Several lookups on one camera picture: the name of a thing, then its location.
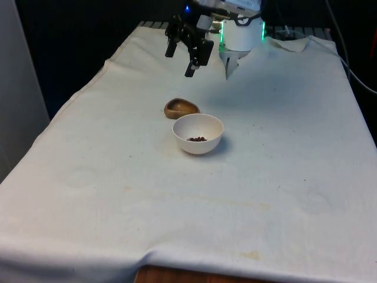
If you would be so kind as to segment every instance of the wooden surface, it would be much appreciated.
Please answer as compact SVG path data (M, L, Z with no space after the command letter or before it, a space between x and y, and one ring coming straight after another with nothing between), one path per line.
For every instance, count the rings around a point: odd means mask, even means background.
M228 277L180 269L145 266L136 275L134 283L267 283L266 281Z

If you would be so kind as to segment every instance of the green led light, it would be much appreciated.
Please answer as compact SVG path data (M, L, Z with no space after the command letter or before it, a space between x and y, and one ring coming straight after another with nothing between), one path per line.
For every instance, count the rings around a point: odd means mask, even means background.
M224 41L224 21L221 22L220 43L222 44L223 41Z
M263 25L262 25L262 41L264 41L265 36L266 36L266 22L263 22Z

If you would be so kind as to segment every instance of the gray wall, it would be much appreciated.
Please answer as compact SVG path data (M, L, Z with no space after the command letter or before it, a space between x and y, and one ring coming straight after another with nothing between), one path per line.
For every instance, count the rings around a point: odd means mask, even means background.
M49 120L13 0L0 0L0 182Z

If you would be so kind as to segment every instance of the brown bowl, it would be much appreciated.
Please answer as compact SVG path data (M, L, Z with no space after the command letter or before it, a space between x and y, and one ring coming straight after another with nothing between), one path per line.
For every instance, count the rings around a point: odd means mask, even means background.
M200 113L200 110L194 103L175 98L165 105L164 113L169 119L178 119L185 115Z

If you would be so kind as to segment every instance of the small white bowl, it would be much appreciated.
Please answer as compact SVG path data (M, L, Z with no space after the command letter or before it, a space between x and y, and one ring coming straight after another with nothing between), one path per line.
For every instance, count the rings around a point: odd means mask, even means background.
M173 125L178 145L191 154L205 154L220 142L224 132L223 123L207 114L189 114L180 117ZM204 137L207 141L188 141L191 137Z

